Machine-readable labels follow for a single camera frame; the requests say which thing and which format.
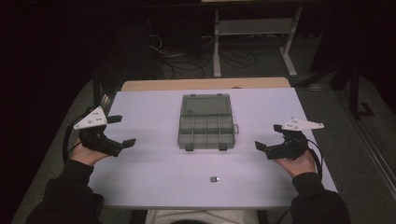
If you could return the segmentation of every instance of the white tabletop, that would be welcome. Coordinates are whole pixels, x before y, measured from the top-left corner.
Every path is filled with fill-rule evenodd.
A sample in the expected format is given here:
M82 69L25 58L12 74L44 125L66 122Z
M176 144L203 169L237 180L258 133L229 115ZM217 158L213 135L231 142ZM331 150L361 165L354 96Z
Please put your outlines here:
M182 96L191 93L230 94L233 122L240 132L234 148L178 148ZM136 138L136 143L117 158L95 165L90 187L105 197L106 207L268 209L288 207L297 195L289 175L254 144L281 144L282 134L274 132L273 125L291 117L306 119L292 88L120 91L109 115L122 115L122 121L107 125L106 136L118 142ZM311 131L304 134L315 142ZM210 182L212 176L219 181ZM322 182L336 191L326 164Z

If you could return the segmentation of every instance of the gray compartment box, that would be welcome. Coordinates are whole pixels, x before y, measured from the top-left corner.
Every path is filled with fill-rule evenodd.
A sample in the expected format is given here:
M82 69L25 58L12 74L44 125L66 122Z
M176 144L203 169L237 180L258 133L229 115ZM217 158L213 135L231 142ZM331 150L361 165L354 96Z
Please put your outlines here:
M230 95L184 95L177 143L187 151L196 148L233 148L235 137Z

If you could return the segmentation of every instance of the sleeve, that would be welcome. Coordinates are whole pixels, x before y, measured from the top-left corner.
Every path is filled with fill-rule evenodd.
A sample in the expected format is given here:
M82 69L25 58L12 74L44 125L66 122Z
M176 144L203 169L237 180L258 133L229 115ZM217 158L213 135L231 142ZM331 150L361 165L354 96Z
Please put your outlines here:
M299 193L290 207L293 224L350 223L343 199L337 192L326 190L318 174L297 175L292 183Z
M94 201L88 187L92 172L92 166L68 161L62 173L48 182L43 201L26 223L92 223Z

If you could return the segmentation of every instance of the white pants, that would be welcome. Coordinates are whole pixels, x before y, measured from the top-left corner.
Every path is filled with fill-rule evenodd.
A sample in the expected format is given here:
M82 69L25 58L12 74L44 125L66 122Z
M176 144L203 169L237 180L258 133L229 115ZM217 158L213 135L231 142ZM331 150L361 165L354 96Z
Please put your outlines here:
M148 210L146 224L169 224L180 220L207 224L258 224L256 210Z

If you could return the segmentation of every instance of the hand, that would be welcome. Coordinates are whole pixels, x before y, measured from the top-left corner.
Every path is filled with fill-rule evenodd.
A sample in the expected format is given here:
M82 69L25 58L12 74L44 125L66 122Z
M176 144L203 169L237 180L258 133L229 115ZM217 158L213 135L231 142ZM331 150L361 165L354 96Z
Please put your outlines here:
M315 169L314 158L308 150L294 161L292 159L277 159L274 161L281 165L291 177L295 177L303 173L315 173L317 171Z
M73 150L72 157L70 158L73 161L79 161L84 164L94 166L98 161L108 157L107 154L90 150L87 147L84 147L81 143L79 138L76 139L76 147Z

